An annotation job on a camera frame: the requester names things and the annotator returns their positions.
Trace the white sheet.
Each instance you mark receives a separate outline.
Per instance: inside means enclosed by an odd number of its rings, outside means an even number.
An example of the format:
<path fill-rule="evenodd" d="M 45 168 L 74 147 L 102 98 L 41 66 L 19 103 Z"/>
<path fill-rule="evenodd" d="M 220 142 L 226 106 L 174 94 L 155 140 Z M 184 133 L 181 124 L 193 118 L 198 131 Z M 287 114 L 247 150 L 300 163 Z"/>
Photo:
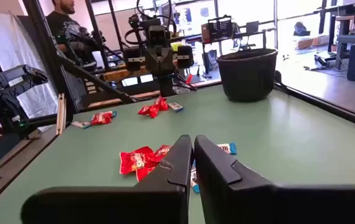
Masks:
<path fill-rule="evenodd" d="M 22 22 L 13 13 L 0 14 L 0 67 L 9 70 L 18 65 L 46 72 L 42 59 Z M 37 85 L 17 97 L 29 118 L 57 112 L 57 96 L 49 81 Z"/>

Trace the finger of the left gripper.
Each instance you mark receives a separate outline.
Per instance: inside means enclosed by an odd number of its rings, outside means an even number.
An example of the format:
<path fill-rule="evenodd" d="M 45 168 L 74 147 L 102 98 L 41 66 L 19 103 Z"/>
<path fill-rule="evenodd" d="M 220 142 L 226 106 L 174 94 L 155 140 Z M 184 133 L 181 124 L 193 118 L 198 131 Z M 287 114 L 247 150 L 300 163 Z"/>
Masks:
<path fill-rule="evenodd" d="M 144 47 L 130 47 L 124 49 L 123 56 L 128 71 L 138 71 L 144 61 Z"/>
<path fill-rule="evenodd" d="M 194 64 L 192 47 L 182 45 L 177 48 L 177 67 L 190 68 Z"/>

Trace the wooden slat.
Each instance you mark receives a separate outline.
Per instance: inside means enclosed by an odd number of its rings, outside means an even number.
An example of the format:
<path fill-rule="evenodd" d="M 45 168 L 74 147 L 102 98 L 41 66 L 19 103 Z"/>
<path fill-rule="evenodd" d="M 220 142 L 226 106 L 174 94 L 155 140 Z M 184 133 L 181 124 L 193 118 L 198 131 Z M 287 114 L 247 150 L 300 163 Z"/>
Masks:
<path fill-rule="evenodd" d="M 65 94 L 58 95 L 58 111 L 57 111 L 57 123 L 56 123 L 56 135 L 60 135 L 65 130 L 66 125 L 66 99 Z"/>

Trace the flat cardboard box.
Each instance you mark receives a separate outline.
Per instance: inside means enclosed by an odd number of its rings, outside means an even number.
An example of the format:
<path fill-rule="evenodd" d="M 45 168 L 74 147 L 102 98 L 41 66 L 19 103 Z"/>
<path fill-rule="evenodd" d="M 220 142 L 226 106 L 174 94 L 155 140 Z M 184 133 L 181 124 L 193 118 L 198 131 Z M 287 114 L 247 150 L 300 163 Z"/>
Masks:
<path fill-rule="evenodd" d="M 326 45 L 329 42 L 328 35 L 319 35 L 319 36 L 304 36 L 304 37 L 295 37 L 293 43 L 296 50 L 303 50 L 309 47 L 318 47 L 321 45 Z"/>

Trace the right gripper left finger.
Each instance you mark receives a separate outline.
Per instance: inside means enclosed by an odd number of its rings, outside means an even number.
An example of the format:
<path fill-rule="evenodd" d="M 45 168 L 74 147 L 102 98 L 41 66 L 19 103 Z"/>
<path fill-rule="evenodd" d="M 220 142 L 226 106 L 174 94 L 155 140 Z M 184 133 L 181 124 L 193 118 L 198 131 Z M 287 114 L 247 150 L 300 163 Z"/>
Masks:
<path fill-rule="evenodd" d="M 22 224 L 188 224 L 190 136 L 133 187 L 50 187 L 21 208 Z"/>

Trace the red Skittles pack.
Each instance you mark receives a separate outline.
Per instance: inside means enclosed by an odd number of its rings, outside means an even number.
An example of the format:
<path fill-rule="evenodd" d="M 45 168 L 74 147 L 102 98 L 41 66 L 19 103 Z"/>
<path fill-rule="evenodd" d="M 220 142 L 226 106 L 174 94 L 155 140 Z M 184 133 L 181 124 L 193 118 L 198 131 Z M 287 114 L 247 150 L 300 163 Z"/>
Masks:
<path fill-rule="evenodd" d="M 123 175 L 138 169 L 154 167 L 157 164 L 154 160 L 154 152 L 148 146 L 141 147 L 132 152 L 120 153 L 120 174 Z"/>
<path fill-rule="evenodd" d="M 109 124 L 112 122 L 112 111 L 97 113 L 91 118 L 91 125 Z"/>
<path fill-rule="evenodd" d="M 167 111 L 169 109 L 169 105 L 167 104 L 167 98 L 159 96 L 156 101 L 154 102 L 154 106 L 159 110 L 159 111 Z"/>
<path fill-rule="evenodd" d="M 142 109 L 140 109 L 138 111 L 138 114 L 139 115 L 143 115 L 143 116 L 149 116 L 150 118 L 155 118 L 155 117 L 157 117 L 158 112 L 159 112 L 159 107 L 158 106 L 156 106 L 156 105 L 151 105 L 151 106 L 144 105 L 142 107 Z"/>
<path fill-rule="evenodd" d="M 151 173 L 170 149 L 171 146 L 162 145 L 157 151 L 155 151 L 154 156 L 149 160 L 146 166 L 136 171 L 137 181 L 142 181 L 149 173 Z"/>

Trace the black laptop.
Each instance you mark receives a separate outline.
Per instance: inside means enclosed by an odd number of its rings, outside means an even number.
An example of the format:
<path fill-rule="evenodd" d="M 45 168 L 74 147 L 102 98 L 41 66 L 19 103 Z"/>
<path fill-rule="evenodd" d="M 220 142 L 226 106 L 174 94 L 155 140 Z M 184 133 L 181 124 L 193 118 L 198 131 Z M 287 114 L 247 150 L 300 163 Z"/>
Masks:
<path fill-rule="evenodd" d="M 259 25 L 260 25 L 259 21 L 253 21 L 253 22 L 246 23 L 246 27 L 245 27 L 246 33 L 249 33 L 249 34 L 257 33 Z"/>

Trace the wooden table border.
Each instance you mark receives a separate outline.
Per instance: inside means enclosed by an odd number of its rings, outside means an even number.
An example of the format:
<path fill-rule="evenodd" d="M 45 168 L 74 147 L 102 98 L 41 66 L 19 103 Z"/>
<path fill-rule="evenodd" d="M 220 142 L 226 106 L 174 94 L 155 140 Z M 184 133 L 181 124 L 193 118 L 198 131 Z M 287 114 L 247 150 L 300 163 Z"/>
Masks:
<path fill-rule="evenodd" d="M 136 100 L 147 100 L 148 98 L 152 99 L 155 96 L 158 96 L 160 94 L 160 91 L 151 91 L 147 93 L 141 93 L 137 95 L 133 95 L 133 98 Z M 121 99 L 115 98 L 111 100 L 105 100 L 105 101 L 99 101 L 99 102 L 94 102 L 90 103 L 88 105 L 88 108 L 99 108 L 102 106 L 111 106 L 111 105 L 118 105 L 123 103 Z"/>

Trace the black plastic bucket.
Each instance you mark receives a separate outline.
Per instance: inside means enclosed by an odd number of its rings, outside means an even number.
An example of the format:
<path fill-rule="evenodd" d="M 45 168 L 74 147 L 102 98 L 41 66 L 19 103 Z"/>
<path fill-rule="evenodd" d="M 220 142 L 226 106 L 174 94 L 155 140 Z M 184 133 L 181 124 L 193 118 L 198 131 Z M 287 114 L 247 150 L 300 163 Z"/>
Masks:
<path fill-rule="evenodd" d="M 251 49 L 217 59 L 224 93 L 230 101 L 254 102 L 273 90 L 278 50 Z"/>

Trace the brown cardboard box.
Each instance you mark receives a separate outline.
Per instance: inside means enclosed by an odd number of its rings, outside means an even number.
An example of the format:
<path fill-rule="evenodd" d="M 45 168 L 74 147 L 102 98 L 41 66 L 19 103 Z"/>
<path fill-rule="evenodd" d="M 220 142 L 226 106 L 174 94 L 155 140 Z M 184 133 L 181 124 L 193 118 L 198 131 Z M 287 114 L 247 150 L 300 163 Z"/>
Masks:
<path fill-rule="evenodd" d="M 201 25 L 201 36 L 202 36 L 203 44 L 209 44 L 211 42 L 211 35 L 210 35 L 208 23 Z"/>

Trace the black pegboard box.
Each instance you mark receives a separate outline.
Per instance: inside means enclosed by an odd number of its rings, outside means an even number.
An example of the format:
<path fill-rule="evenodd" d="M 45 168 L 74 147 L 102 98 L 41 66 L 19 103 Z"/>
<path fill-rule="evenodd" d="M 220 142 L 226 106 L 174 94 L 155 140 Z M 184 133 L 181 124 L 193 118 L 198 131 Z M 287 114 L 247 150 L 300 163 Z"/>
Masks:
<path fill-rule="evenodd" d="M 214 40 L 224 37 L 232 37 L 233 27 L 231 19 L 232 17 L 228 15 L 209 19 L 207 28 L 209 31 L 210 39 Z"/>

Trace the person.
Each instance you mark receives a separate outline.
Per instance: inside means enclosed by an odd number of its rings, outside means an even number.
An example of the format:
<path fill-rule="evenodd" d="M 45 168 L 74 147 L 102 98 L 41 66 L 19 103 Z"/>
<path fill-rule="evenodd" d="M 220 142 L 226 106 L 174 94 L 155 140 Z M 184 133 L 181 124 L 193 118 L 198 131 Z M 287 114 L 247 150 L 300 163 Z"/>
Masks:
<path fill-rule="evenodd" d="M 50 31 L 59 50 L 70 60 L 80 65 L 88 72 L 97 69 L 97 61 L 93 56 L 95 47 L 88 39 L 80 39 L 70 35 L 71 32 L 84 37 L 90 37 L 86 27 L 73 20 L 75 14 L 74 0 L 51 0 L 54 10 L 46 16 Z"/>

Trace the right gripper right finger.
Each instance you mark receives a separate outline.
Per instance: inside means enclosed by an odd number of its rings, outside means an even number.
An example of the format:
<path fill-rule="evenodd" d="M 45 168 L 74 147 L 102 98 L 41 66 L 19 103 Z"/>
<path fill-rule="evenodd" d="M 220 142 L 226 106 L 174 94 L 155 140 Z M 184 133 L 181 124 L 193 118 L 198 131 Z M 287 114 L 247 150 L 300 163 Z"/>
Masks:
<path fill-rule="evenodd" d="M 206 224 L 355 224 L 355 184 L 278 184 L 203 135 L 194 156 Z"/>

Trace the black wooden-top desk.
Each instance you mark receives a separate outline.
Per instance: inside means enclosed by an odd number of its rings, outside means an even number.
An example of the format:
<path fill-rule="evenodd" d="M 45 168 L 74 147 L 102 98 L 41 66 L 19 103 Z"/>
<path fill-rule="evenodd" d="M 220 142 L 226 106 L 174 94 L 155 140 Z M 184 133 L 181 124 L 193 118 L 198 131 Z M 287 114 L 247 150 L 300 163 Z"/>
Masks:
<path fill-rule="evenodd" d="M 348 44 L 355 44 L 355 35 L 350 34 L 349 28 L 351 21 L 353 21 L 353 25 L 355 25 L 355 3 L 340 6 L 337 1 L 338 0 L 323 0 L 322 6 L 315 10 L 314 13 L 320 14 L 321 17 L 319 25 L 320 32 L 324 29 L 325 14 L 327 12 L 330 13 L 328 52 L 331 51 L 333 44 L 336 22 L 339 22 L 335 69 L 340 70 L 341 66 L 344 64 L 343 59 L 349 55 L 347 53 Z"/>

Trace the black bag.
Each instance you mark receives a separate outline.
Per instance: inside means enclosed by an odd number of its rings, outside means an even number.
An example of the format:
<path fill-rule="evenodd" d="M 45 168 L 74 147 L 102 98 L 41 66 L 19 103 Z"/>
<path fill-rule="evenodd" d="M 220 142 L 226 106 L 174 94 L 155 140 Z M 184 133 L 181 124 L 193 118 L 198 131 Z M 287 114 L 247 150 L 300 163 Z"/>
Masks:
<path fill-rule="evenodd" d="M 303 25 L 302 22 L 297 22 L 294 25 L 294 36 L 299 36 L 299 37 L 303 37 L 303 36 L 309 36 L 311 34 L 311 32 L 309 30 L 307 30 L 307 28 Z"/>

